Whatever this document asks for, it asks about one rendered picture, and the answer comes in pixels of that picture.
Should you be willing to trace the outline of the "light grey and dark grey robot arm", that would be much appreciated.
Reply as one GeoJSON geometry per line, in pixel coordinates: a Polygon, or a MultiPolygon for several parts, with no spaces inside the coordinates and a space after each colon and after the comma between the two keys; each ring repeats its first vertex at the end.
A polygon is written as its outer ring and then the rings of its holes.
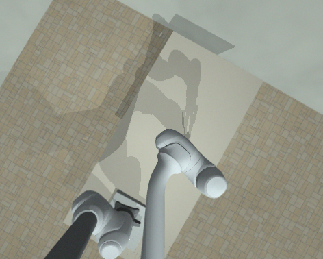
{"type": "MultiPolygon", "coordinates": [[[[158,162],[148,183],[140,259],[164,259],[164,195],[171,175],[182,172],[211,198],[227,189],[222,172],[178,131],[165,129],[155,144],[158,162]]],[[[140,227],[135,219],[139,211],[119,201],[113,208],[99,193],[85,191],[72,204],[72,225],[44,259],[80,259],[93,234],[100,255],[115,259],[127,246],[132,227],[140,227]]]]}

